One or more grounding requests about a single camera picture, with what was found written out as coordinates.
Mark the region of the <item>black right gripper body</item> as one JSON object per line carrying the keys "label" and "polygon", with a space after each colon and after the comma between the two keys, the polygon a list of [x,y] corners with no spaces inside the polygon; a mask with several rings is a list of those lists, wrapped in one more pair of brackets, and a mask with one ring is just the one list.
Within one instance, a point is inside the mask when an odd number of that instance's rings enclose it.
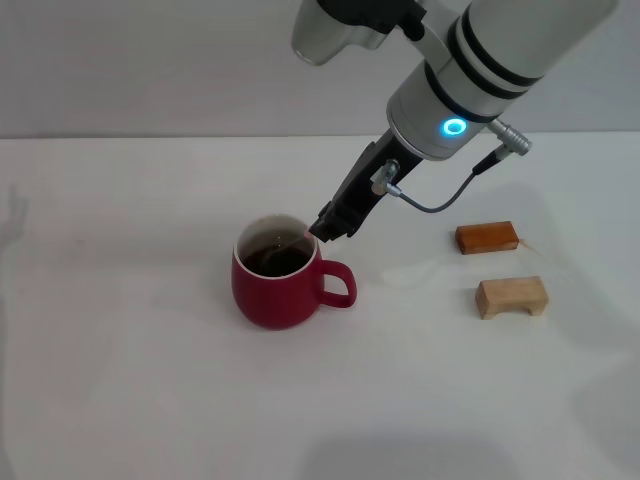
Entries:
{"label": "black right gripper body", "polygon": [[421,157],[406,149],[392,131],[387,130],[378,141],[371,142],[365,148],[331,199],[332,202],[349,206],[357,214],[355,233],[382,199],[372,191],[371,178],[388,160],[399,163],[399,172],[393,184],[397,184],[422,162]]}

